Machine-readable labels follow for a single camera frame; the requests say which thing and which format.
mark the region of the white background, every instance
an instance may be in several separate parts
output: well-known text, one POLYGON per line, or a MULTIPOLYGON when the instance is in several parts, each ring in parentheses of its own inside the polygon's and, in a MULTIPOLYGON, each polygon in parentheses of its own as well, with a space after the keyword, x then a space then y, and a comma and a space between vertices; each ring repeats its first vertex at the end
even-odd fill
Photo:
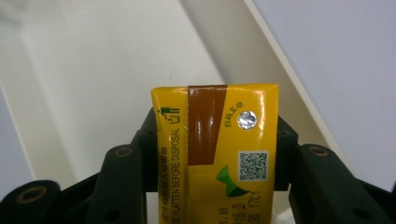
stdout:
POLYGON ((254 3, 358 178, 396 181, 396 2, 254 3))

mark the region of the qr code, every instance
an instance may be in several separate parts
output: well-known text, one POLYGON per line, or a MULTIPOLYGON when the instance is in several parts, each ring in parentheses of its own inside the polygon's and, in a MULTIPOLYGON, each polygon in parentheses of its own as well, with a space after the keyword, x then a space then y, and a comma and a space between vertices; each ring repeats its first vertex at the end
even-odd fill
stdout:
POLYGON ((239 181, 266 180, 268 151, 240 151, 238 164, 239 181))

